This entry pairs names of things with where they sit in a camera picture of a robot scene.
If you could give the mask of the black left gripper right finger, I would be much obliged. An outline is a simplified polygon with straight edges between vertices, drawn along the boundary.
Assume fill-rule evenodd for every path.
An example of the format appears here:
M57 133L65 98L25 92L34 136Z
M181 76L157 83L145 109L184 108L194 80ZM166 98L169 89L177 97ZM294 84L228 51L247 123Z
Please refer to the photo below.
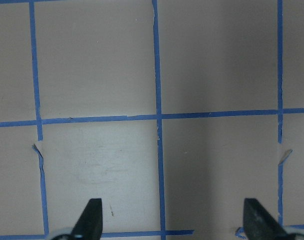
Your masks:
M278 240L288 234L256 198L245 198L243 228L249 240Z

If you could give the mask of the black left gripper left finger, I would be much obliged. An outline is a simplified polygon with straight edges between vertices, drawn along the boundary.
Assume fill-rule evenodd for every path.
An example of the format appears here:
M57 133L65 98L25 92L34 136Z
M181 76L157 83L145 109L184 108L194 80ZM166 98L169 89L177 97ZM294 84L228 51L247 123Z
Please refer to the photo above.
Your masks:
M91 198L70 233L71 239L99 240L102 231L102 199Z

